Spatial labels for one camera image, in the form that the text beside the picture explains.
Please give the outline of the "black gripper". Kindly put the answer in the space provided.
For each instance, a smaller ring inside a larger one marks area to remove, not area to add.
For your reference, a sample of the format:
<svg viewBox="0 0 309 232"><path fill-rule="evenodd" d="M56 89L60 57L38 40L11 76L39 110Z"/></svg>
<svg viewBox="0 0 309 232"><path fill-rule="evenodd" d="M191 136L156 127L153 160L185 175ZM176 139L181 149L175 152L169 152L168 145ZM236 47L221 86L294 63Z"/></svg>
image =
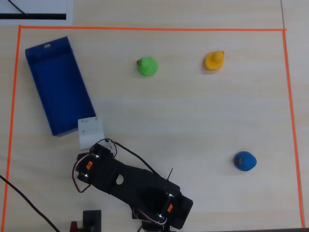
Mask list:
<svg viewBox="0 0 309 232"><path fill-rule="evenodd" d="M99 159L113 158L113 153L110 149L95 143L89 150L90 154Z"/></svg>

